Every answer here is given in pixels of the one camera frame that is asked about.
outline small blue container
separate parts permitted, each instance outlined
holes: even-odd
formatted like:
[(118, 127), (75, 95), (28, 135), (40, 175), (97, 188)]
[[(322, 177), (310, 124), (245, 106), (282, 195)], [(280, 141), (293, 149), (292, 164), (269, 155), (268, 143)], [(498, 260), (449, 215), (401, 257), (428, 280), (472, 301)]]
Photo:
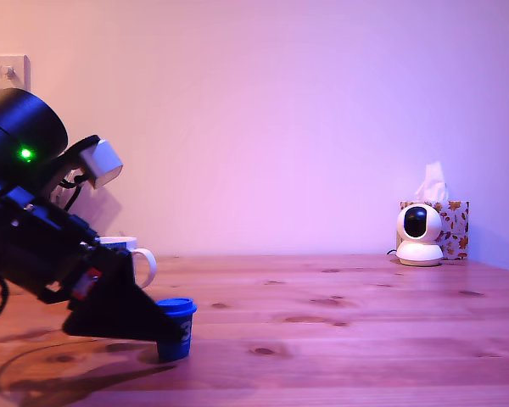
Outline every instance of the small blue container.
[(191, 298), (167, 298), (156, 303), (176, 324), (185, 330), (185, 336), (179, 343), (158, 341), (159, 361), (172, 362), (186, 358), (190, 352), (190, 337), (193, 327), (193, 314), (196, 304)]

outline black cable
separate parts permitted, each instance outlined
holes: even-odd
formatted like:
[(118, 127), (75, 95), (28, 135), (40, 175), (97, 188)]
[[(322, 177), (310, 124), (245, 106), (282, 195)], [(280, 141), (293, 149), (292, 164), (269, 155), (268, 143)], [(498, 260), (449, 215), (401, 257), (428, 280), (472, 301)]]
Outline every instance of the black cable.
[(66, 204), (66, 206), (64, 206), (64, 210), (66, 212), (68, 212), (70, 210), (71, 205), (74, 204), (74, 202), (76, 201), (77, 197), (79, 197), (80, 193), (81, 193), (81, 184), (78, 184), (78, 185), (76, 185), (76, 190), (74, 191), (74, 194), (71, 196), (71, 198), (68, 201), (68, 203)]
[(68, 182), (66, 180), (62, 180), (59, 185), (62, 187), (62, 188), (65, 188), (65, 189), (72, 189), (72, 188), (75, 188), (77, 187), (77, 184), (75, 184), (74, 182)]
[(81, 193), (82, 183), (85, 182), (86, 180), (88, 180), (88, 175), (87, 174), (81, 174), (79, 176), (75, 176), (74, 177), (74, 183), (67, 182), (66, 180), (62, 180), (60, 182), (60, 186), (66, 188), (66, 189), (71, 189), (72, 187), (65, 187), (65, 186), (62, 185), (63, 183), (65, 185), (67, 185), (67, 186), (73, 185), (73, 186), (76, 187), (76, 190), (74, 191), (74, 193), (71, 196), (71, 198), (68, 200), (68, 203), (66, 204), (66, 206), (64, 206), (64, 210), (66, 212), (68, 212), (70, 210), (71, 205), (73, 205), (74, 202), (76, 201), (77, 197), (79, 197), (79, 194)]
[(2, 311), (4, 308), (6, 308), (6, 303), (8, 302), (9, 298), (9, 287), (8, 283), (4, 280), (2, 276), (0, 276), (0, 314), (2, 314)]

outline green led light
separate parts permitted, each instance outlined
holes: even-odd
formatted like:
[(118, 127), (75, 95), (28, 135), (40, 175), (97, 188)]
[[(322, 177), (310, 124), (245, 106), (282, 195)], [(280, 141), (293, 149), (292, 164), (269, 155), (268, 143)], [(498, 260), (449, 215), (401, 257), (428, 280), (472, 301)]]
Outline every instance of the green led light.
[(28, 148), (23, 148), (22, 150), (20, 150), (20, 157), (26, 162), (30, 163), (33, 156), (34, 156), (34, 153), (31, 150), (29, 150)]

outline mug handle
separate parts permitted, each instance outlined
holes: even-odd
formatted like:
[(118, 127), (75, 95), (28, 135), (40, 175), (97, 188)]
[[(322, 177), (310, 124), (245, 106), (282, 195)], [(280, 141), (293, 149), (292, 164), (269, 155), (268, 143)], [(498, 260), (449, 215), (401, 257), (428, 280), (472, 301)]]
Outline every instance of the mug handle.
[(151, 282), (153, 282), (154, 277), (156, 276), (156, 259), (154, 258), (153, 254), (149, 252), (146, 248), (134, 248), (131, 250), (132, 254), (143, 254), (145, 256), (145, 259), (149, 262), (149, 275), (147, 277), (147, 280), (143, 282), (143, 284), (139, 284), (140, 288), (145, 288), (148, 286)]

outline wood grain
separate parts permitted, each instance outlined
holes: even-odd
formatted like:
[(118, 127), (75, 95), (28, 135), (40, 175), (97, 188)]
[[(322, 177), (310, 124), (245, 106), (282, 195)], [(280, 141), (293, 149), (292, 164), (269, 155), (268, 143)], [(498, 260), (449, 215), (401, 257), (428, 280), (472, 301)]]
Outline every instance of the wood grain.
[[(138, 265), (138, 272), (146, 272)], [(191, 356), (68, 337), (18, 288), (0, 317), (0, 406), (509, 406), (509, 271), (393, 256), (163, 258)]]

